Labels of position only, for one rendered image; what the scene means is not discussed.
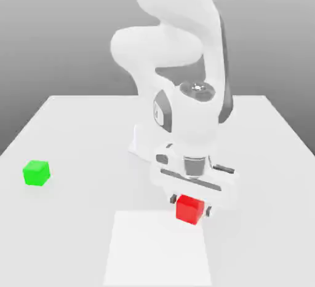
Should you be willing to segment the small green cube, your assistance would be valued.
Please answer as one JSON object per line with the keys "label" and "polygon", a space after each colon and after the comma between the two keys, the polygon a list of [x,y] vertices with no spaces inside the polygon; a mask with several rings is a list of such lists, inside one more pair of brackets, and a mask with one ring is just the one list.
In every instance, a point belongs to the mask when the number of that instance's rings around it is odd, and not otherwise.
{"label": "small green cube", "polygon": [[42,160],[31,160],[23,168],[25,184],[29,186],[43,186],[50,178],[49,163]]}

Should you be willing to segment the small red cube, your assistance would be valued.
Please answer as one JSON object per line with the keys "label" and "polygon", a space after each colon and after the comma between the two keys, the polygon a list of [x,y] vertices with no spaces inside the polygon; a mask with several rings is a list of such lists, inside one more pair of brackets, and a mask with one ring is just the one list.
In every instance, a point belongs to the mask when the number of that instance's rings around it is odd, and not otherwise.
{"label": "small red cube", "polygon": [[177,219],[195,226],[204,212],[204,207],[204,201],[181,195],[176,202],[175,216]]}

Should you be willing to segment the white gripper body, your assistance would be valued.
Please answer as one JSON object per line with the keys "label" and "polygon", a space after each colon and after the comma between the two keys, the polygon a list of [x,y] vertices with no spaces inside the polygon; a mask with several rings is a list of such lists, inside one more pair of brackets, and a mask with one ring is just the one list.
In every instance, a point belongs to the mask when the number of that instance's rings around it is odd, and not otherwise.
{"label": "white gripper body", "polygon": [[237,199],[235,169],[209,163],[179,163],[167,165],[153,163],[150,165],[151,182],[163,188],[168,201],[173,194],[177,200],[181,195],[202,200],[212,209],[228,209]]}

